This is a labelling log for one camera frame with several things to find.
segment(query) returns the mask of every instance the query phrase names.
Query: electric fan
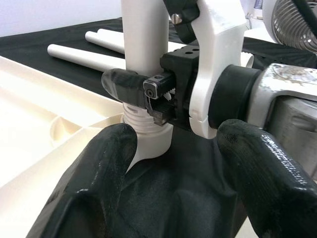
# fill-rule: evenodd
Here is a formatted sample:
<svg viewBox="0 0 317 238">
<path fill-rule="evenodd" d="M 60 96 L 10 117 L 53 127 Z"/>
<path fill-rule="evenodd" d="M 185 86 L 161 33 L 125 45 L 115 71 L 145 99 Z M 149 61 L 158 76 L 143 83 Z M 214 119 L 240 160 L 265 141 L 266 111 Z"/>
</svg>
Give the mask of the electric fan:
<svg viewBox="0 0 317 238">
<path fill-rule="evenodd" d="M 264 0 L 263 19 L 278 43 L 317 53 L 317 0 Z"/>
</svg>

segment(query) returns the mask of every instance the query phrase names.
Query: metal bolt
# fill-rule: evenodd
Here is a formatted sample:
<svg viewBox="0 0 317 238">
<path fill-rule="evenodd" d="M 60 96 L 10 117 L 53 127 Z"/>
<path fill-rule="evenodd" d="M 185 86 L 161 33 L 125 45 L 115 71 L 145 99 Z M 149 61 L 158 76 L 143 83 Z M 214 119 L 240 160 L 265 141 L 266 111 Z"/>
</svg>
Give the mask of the metal bolt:
<svg viewBox="0 0 317 238">
<path fill-rule="evenodd" d="M 170 18 L 174 25 L 180 24 L 183 21 L 181 16 L 177 13 L 174 13 Z"/>
</svg>

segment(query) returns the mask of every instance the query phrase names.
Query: white plastic tray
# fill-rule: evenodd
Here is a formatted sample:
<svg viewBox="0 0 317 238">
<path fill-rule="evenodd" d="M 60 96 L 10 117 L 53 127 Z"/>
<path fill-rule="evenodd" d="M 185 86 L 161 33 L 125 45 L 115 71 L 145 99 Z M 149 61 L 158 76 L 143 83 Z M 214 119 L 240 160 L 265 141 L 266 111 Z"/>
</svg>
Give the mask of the white plastic tray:
<svg viewBox="0 0 317 238">
<path fill-rule="evenodd" d="M 25 237 L 64 171 L 122 104 L 0 57 L 0 237 Z"/>
</svg>

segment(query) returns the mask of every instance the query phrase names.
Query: white plastic tube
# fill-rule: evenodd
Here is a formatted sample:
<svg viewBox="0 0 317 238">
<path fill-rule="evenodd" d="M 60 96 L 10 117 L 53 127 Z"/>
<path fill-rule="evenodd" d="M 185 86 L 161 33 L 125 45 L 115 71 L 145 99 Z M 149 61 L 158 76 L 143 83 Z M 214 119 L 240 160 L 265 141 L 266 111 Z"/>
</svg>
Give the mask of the white plastic tube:
<svg viewBox="0 0 317 238">
<path fill-rule="evenodd" d="M 168 14 L 162 0 L 121 0 L 126 68 L 140 75 L 162 71 L 159 59 L 167 52 Z M 154 124 L 146 110 L 123 104 L 124 122 L 138 135 L 138 148 L 130 167 L 142 159 L 165 153 L 171 144 L 173 126 Z"/>
<path fill-rule="evenodd" d="M 124 39 L 123 33 L 105 29 L 99 29 L 96 32 L 88 31 L 85 35 L 86 40 L 96 45 L 108 48 L 110 50 L 124 54 Z M 174 51 L 184 44 L 168 42 L 168 51 Z M 251 68 L 253 65 L 254 56 L 250 53 L 241 53 L 241 66 Z"/>
<path fill-rule="evenodd" d="M 125 69 L 124 59 L 78 50 L 70 47 L 52 44 L 48 46 L 48 53 L 50 56 L 80 64 L 82 66 L 93 68 L 102 72 L 112 68 Z"/>
</svg>

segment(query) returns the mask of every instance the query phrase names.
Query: fan grille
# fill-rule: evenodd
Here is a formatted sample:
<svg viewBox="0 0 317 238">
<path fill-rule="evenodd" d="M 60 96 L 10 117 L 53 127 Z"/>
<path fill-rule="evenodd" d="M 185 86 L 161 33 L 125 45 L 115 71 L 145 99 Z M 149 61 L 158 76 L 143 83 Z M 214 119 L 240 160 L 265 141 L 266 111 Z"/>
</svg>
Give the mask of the fan grille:
<svg viewBox="0 0 317 238">
<path fill-rule="evenodd" d="M 317 1 L 307 0 L 307 3 L 316 14 Z M 272 29 L 279 43 L 317 53 L 317 39 L 291 0 L 277 0 Z"/>
</svg>

